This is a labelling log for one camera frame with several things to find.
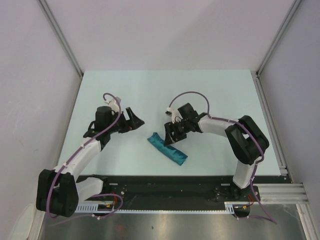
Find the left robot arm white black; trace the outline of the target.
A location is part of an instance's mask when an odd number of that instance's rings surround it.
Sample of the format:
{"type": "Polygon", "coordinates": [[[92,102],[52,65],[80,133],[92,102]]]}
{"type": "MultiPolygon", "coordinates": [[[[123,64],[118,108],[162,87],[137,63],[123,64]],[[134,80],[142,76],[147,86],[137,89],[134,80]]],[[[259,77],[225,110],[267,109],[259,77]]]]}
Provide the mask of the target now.
{"type": "Polygon", "coordinates": [[[124,134],[140,128],[145,122],[130,107],[123,112],[100,106],[95,119],[84,133],[80,147],[64,163],[54,169],[44,169],[38,176],[36,209],[56,216],[70,217],[80,202],[93,196],[105,200],[111,188],[98,177],[91,176],[78,182],[90,161],[107,145],[113,133],[124,134]]]}

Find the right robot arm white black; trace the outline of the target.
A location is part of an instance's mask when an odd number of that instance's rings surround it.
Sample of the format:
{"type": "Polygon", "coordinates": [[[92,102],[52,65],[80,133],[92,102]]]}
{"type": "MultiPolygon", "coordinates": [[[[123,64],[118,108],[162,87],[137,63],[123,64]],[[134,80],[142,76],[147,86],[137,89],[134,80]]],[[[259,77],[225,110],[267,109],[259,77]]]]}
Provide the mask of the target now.
{"type": "Polygon", "coordinates": [[[190,103],[178,109],[168,107],[165,112],[171,121],[164,124],[164,145],[169,146],[187,138],[187,133],[206,133],[222,136],[228,139],[231,149],[238,160],[231,196],[242,201],[249,194],[248,186],[254,179],[254,171],[264,158],[269,140],[248,115],[238,120],[213,117],[208,113],[197,113],[190,103]]]}

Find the teal satin napkin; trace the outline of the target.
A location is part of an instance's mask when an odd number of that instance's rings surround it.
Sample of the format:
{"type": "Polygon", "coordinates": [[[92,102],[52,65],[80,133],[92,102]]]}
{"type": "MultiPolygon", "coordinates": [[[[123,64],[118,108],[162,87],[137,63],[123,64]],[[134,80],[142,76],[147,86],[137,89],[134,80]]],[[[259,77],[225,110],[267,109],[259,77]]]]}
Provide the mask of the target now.
{"type": "Polygon", "coordinates": [[[188,156],[182,151],[173,146],[165,146],[165,141],[159,136],[157,132],[154,132],[147,141],[155,147],[160,153],[166,156],[171,161],[175,162],[179,166],[182,166],[187,160],[188,156]]]}

